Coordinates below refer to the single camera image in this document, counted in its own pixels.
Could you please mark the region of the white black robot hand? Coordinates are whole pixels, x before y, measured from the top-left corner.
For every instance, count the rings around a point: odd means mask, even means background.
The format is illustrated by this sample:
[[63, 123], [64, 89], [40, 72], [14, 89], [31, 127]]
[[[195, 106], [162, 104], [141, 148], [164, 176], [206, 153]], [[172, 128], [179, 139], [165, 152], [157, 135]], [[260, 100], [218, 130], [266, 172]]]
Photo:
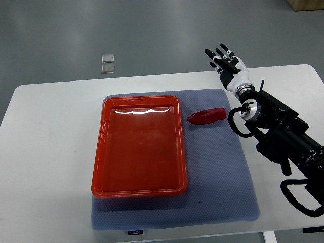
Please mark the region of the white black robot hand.
[[210, 66], [218, 73], [223, 87], [232, 92], [237, 99], [245, 92], [254, 90], [249, 80], [249, 72], [245, 64], [232, 50], [220, 43], [215, 53], [205, 49], [205, 54], [211, 59]]

